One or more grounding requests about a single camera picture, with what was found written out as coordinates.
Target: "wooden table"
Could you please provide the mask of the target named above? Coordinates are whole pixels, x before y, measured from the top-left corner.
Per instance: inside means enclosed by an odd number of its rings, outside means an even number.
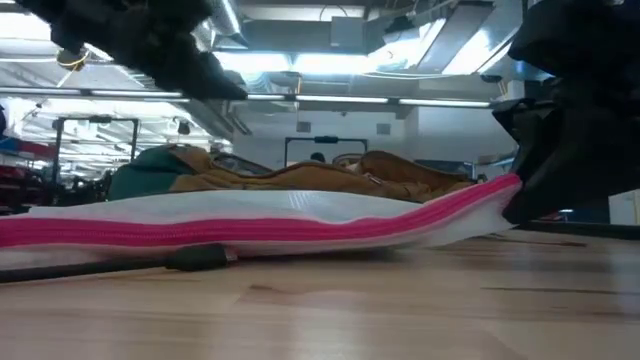
[[[440,249],[0,287],[0,359],[639,359],[640,242]]]

